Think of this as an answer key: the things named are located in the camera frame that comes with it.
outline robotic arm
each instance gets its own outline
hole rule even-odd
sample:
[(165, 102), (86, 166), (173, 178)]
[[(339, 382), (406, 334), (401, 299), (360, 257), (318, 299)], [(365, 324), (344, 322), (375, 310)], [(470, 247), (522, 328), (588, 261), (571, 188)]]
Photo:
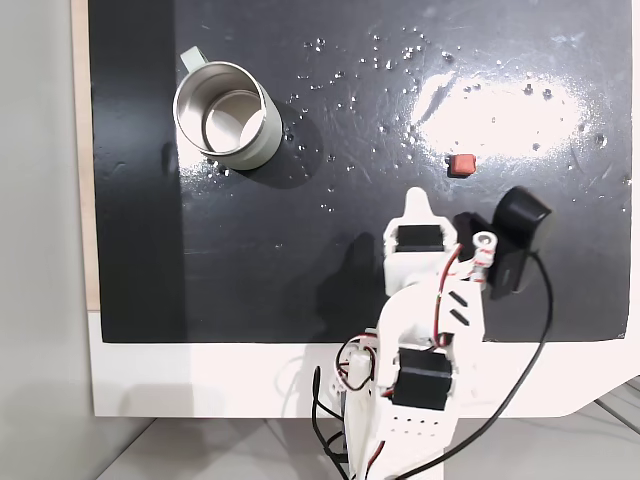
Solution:
[[(533, 198), (522, 189), (512, 192), (505, 199), (515, 195), (522, 204)], [(499, 209), (512, 208), (512, 203)], [(545, 209), (537, 223), (531, 220), (528, 233), (519, 231), (520, 239), (531, 240), (550, 213)], [(422, 189), (412, 188), (404, 215), (385, 230), (390, 298), (377, 327), (346, 342), (335, 362), (334, 390), (344, 394), (350, 480), (396, 478), (439, 456), (451, 443), (463, 399), (475, 397), (477, 352), (484, 336), (481, 292), (498, 237), (503, 238), (489, 224), (482, 225), (487, 229), (476, 225), (472, 237), (473, 257), (460, 262), (458, 232), (447, 218), (433, 214)], [(500, 269), (503, 287), (516, 277), (515, 270), (524, 269), (527, 255), (526, 242), (518, 248), (508, 243), (502, 262), (507, 267)], [(514, 253), (520, 250), (524, 257)], [(520, 272), (515, 273), (519, 283)], [(412, 478), (426, 479), (428, 472)]]

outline black surface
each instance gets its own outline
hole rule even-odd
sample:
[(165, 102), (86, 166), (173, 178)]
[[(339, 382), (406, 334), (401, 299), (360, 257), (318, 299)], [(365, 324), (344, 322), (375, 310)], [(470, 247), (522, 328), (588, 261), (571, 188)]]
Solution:
[[(552, 340), (624, 336), (630, 13), (595, 0), (90, 0), (104, 340), (342, 342), (376, 324), (382, 232), (416, 185), (449, 218), (491, 218), (511, 187), (530, 189), (557, 216), (542, 253)], [(276, 101), (294, 139), (265, 167), (225, 175), (181, 148), (178, 168), (171, 104), (193, 45)], [(447, 178), (451, 153), (476, 154), (478, 171)], [(486, 301), (487, 340), (537, 341), (543, 298), (535, 281)]]

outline gray floor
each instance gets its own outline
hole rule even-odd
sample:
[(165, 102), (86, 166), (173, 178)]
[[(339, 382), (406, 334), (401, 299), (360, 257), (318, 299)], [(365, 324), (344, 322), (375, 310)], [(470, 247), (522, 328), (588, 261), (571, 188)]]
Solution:
[[(603, 397), (640, 425), (640, 392)], [(454, 442), (481, 420), (460, 423)], [(337, 425), (325, 422), (327, 433)], [(640, 436), (595, 404), (563, 418), (500, 420), (445, 465), (446, 480), (637, 480)], [(99, 480), (337, 480), (306, 420), (156, 420)]]

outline white wall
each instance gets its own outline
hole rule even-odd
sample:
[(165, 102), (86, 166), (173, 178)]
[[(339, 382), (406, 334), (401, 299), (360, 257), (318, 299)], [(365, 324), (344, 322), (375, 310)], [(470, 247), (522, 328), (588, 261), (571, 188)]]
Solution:
[(148, 420), (92, 416), (69, 0), (0, 14), (0, 479), (94, 479)]

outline black cable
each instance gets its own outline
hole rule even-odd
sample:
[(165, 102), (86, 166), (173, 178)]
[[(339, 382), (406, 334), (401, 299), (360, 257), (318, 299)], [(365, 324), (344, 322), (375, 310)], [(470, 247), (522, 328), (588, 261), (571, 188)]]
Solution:
[(629, 428), (630, 430), (633, 430), (635, 433), (640, 435), (640, 428), (636, 427), (633, 423), (631, 423), (629, 420), (624, 418), (622, 415), (620, 415), (618, 412), (616, 412), (613, 408), (611, 408), (609, 405), (604, 403), (602, 400), (600, 400), (599, 398), (596, 398), (593, 401), (593, 403), (598, 405), (601, 409), (603, 409), (605, 412), (607, 412), (613, 418), (618, 420), (620, 423), (624, 424), (625, 427)]
[(331, 415), (333, 418), (336, 418), (338, 420), (340, 420), (341, 422), (344, 423), (344, 418), (342, 417), (342, 415), (338, 415), (336, 412), (334, 412), (333, 410), (331, 410), (329, 407), (327, 407), (324, 403), (322, 403), (320, 400), (318, 400), (318, 406), (324, 410), (325, 412), (327, 412), (329, 415)]
[(436, 465), (441, 464), (445, 460), (450, 459), (457, 453), (460, 453), (462, 450), (464, 450), (469, 445), (471, 445), (474, 441), (480, 438), (487, 430), (489, 430), (489, 428), (496, 422), (496, 420), (498, 420), (502, 412), (505, 411), (505, 409), (507, 408), (509, 403), (511, 403), (511, 400), (513, 400), (513, 397), (515, 397), (516, 393), (518, 392), (518, 390), (524, 383), (525, 379), (533, 369), (533, 366), (538, 361), (538, 358), (542, 353), (542, 349), (547, 343), (547, 337), (549, 335), (549, 331), (551, 330), (551, 324), (553, 323), (553, 287), (551, 286), (551, 280), (549, 279), (547, 270), (544, 267), (544, 264), (542, 263), (542, 260), (540, 259), (538, 254), (534, 252), (529, 252), (529, 257), (533, 259), (533, 261), (538, 266), (538, 270), (540, 270), (540, 274), (542, 275), (542, 280), (544, 281), (544, 285), (547, 290), (547, 302), (548, 302), (547, 321), (545, 323), (544, 330), (542, 331), (542, 336), (540, 337), (540, 343), (538, 345), (538, 348), (533, 354), (533, 357), (531, 357), (529, 364), (526, 366), (526, 368), (524, 369), (524, 372), (522, 372), (522, 375), (520, 375), (520, 378), (515, 383), (515, 385), (513, 386), (513, 388), (507, 395), (507, 397), (504, 399), (504, 401), (500, 404), (500, 406), (495, 411), (495, 413), (478, 430), (476, 430), (474, 433), (472, 433), (470, 436), (468, 436), (458, 445), (453, 447), (451, 450), (448, 450), (447, 452), (440, 455), (438, 458), (431, 460), (429, 463), (426, 463), (420, 467), (416, 467), (413, 470), (409, 470), (408, 472), (399, 475), (398, 477), (395, 478), (395, 480), (404, 480), (414, 475), (417, 475), (419, 473), (422, 473), (425, 470), (430, 469), (431, 467), (435, 467)]
[(342, 435), (344, 435), (343, 432), (338, 432), (333, 434), (331, 437), (329, 437), (329, 440), (327, 440), (327, 445), (331, 445), (333, 442), (339, 439)]
[(340, 473), (342, 480), (349, 480), (349, 477), (340, 466), (340, 461), (338, 460), (336, 454), (333, 453), (331, 448), (329, 448), (329, 444), (322, 436), (322, 432), (320, 432), (320, 427), (318, 427), (317, 406), (319, 401), (318, 396), (320, 395), (320, 367), (316, 367), (315, 371), (313, 372), (313, 386), (311, 391), (313, 393), (313, 403), (311, 405), (311, 426), (313, 427), (313, 431), (315, 432), (316, 437), (318, 437), (318, 440), (322, 444), (322, 449), (324, 450), (324, 453), (329, 457), (333, 465), (336, 467), (336, 470), (338, 470), (338, 473)]

